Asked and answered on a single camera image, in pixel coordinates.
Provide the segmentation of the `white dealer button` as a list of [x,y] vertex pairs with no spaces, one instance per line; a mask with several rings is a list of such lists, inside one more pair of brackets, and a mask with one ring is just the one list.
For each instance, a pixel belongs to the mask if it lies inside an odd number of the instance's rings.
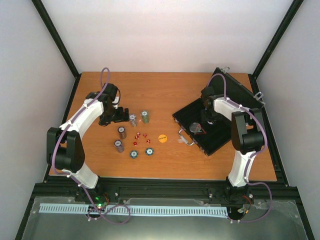
[[160,134],[160,135],[158,136],[158,141],[159,141],[160,143],[165,143],[167,140],[168,140],[168,137],[167,137],[165,134]]

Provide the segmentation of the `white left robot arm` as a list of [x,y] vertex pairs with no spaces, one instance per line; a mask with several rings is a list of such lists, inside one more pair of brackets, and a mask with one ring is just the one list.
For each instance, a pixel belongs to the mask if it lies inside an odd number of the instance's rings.
[[104,188],[98,185],[99,176],[85,163],[82,138],[95,120],[102,127],[129,121],[129,109],[118,106],[120,99],[118,87],[108,83],[100,92],[90,92],[67,122],[51,127],[46,134],[46,160],[51,169],[56,174],[73,177],[87,188],[86,195],[95,202],[103,198]]

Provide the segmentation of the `triangular all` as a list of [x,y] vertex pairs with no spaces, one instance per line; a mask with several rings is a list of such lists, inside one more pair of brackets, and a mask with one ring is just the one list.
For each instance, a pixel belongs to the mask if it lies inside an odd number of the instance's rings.
[[197,126],[194,130],[194,134],[195,135],[203,135],[206,134],[207,132],[201,127],[201,126]]

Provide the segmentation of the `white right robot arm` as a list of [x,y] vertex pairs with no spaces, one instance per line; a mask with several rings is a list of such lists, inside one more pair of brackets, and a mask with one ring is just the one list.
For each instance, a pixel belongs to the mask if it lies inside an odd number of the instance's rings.
[[212,86],[201,91],[201,99],[207,122],[230,121],[235,155],[227,179],[232,187],[244,187],[249,183],[249,173],[256,155],[268,145],[261,111],[236,103],[226,95],[217,95]]

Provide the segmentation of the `black poker set case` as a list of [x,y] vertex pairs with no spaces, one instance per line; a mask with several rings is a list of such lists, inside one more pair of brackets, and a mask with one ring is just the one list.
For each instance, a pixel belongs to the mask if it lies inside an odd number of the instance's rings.
[[262,107],[243,84],[217,67],[200,98],[172,116],[207,156],[228,142],[246,154],[266,143]]

